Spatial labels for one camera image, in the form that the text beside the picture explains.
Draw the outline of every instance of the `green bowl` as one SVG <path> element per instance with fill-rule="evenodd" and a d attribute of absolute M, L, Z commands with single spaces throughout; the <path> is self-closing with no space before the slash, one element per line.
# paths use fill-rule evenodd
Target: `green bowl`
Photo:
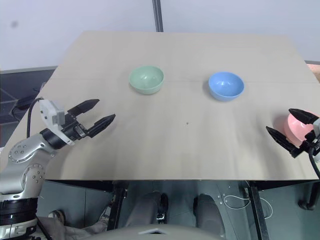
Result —
<path fill-rule="evenodd" d="M 154 94 L 164 84 L 164 73 L 155 66 L 142 66 L 132 71 L 130 85 L 141 94 Z"/>

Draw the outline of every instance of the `blue bowl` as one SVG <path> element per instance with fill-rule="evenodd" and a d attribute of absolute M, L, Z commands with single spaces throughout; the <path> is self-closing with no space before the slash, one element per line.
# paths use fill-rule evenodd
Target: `blue bowl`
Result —
<path fill-rule="evenodd" d="M 211 95 L 219 101 L 231 101 L 245 89 L 244 81 L 237 75 L 221 71 L 213 74 L 208 81 Z"/>

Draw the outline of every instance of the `white wall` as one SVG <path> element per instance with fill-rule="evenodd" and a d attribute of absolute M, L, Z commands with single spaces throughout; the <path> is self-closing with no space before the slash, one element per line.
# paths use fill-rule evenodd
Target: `white wall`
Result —
<path fill-rule="evenodd" d="M 161 9 L 164 32 L 287 35 L 320 61 L 320 0 L 161 0 Z"/>
<path fill-rule="evenodd" d="M 155 32 L 151 0 L 0 0 L 0 69 L 58 65 L 85 30 Z"/>

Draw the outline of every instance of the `metal pole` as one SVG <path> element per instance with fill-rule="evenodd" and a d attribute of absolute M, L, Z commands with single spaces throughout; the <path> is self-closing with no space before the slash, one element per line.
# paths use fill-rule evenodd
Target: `metal pole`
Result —
<path fill-rule="evenodd" d="M 129 183 L 127 181 L 114 182 L 114 196 L 107 231 L 118 228 L 121 206 L 123 199 L 127 197 L 128 185 Z"/>
<path fill-rule="evenodd" d="M 259 240 L 269 240 L 267 225 L 265 221 L 264 211 L 262 209 L 259 192 L 256 186 L 248 188 L 256 233 Z"/>
<path fill-rule="evenodd" d="M 155 29 L 157 32 L 163 32 L 164 26 L 162 24 L 162 13 L 161 13 L 160 0 L 152 0 L 152 3 L 153 3 Z"/>

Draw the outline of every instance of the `cable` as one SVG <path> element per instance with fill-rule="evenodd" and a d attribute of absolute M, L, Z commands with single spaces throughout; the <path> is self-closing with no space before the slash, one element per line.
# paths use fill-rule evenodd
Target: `cable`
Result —
<path fill-rule="evenodd" d="M 240 199 L 240 200 L 248 200 L 249 202 L 248 202 L 246 205 L 241 206 L 241 207 L 232 207 L 232 206 L 229 206 L 229 205 L 226 203 L 226 198 L 229 198 L 229 197 L 233 197 L 233 198 Z M 271 209 L 270 215 L 269 215 L 269 216 L 266 216 L 264 219 L 269 219 L 269 218 L 271 218 L 272 215 L 273 215 L 273 213 L 274 213 L 274 209 L 272 208 L 271 204 L 270 204 L 267 200 L 265 200 L 265 199 L 262 198 L 262 197 L 260 197 L 260 199 L 263 200 L 263 201 L 265 201 L 265 202 L 269 205 L 269 207 L 270 207 L 270 209 Z M 240 210 L 240 209 L 246 208 L 246 207 L 251 203 L 251 200 L 250 200 L 250 198 L 242 198 L 242 197 L 235 196 L 235 195 L 227 195 L 227 196 L 225 196 L 225 197 L 223 198 L 223 202 L 224 202 L 224 205 L 225 205 L 227 208 L 229 208 L 229 209 L 232 209 L 232 210 Z"/>
<path fill-rule="evenodd" d="M 15 110 L 16 110 L 16 109 L 17 109 L 16 107 L 12 108 L 12 110 L 11 110 L 11 115 L 12 115 L 12 117 L 13 117 L 15 120 L 17 120 L 18 122 L 20 122 L 21 119 L 17 118 L 17 116 L 16 116 L 16 114 L 15 114 Z"/>
<path fill-rule="evenodd" d="M 309 160 L 310 160 L 310 162 L 311 162 L 311 165 L 312 165 L 312 167 L 313 167 L 316 175 L 317 175 L 318 178 L 320 179 L 320 171 L 319 171 L 319 168 L 317 167 L 317 164 L 316 164 L 316 162 L 315 162 L 315 160 L 314 160 L 314 152 L 315 152 L 315 148 L 314 148 L 314 147 L 310 147 L 309 152 L 308 152 L 308 154 L 309 154 Z"/>
<path fill-rule="evenodd" d="M 39 218 L 37 216 L 35 216 L 35 217 L 37 219 L 37 225 L 39 226 L 39 228 L 43 232 L 43 235 L 46 237 L 46 239 L 47 240 L 53 240 L 52 237 L 50 236 L 50 234 L 48 233 L 48 231 L 46 230 L 46 228 L 43 226 L 43 224 L 39 220 Z"/>
<path fill-rule="evenodd" d="M 32 109 L 34 108 L 34 105 L 36 104 L 36 102 L 38 102 L 39 100 L 43 100 L 43 98 L 42 97 L 36 98 L 35 100 L 32 101 L 32 103 L 30 104 L 30 107 L 29 107 L 28 119 L 27 119 L 27 123 L 26 123 L 26 137 L 27 138 L 30 137 L 30 124 L 31 124 Z"/>
<path fill-rule="evenodd" d="M 241 199 L 241 200 L 248 200 L 249 202 L 248 202 L 246 205 L 242 206 L 242 207 L 231 207 L 231 206 L 229 206 L 229 205 L 226 203 L 226 198 L 229 198 L 229 197 L 233 197 L 233 198 Z M 225 204 L 225 206 L 226 206 L 227 208 L 233 209 L 233 210 L 244 209 L 244 208 L 246 208 L 246 207 L 250 204 L 250 198 L 242 198 L 242 197 L 235 196 L 235 195 L 227 195 L 227 196 L 225 196 L 225 197 L 223 198 L 223 201 L 224 201 L 224 204 Z"/>
<path fill-rule="evenodd" d="M 267 200 L 265 200 L 265 199 L 262 198 L 262 197 L 260 197 L 260 199 L 263 200 L 263 201 L 265 201 L 265 202 L 269 205 L 269 207 L 270 207 L 270 209 L 271 209 L 270 216 L 267 216 L 267 217 L 265 217 L 264 219 L 269 219 L 269 218 L 271 218 L 271 217 L 272 217 L 272 214 L 274 214 L 274 209 L 272 208 L 271 204 L 270 204 Z"/>

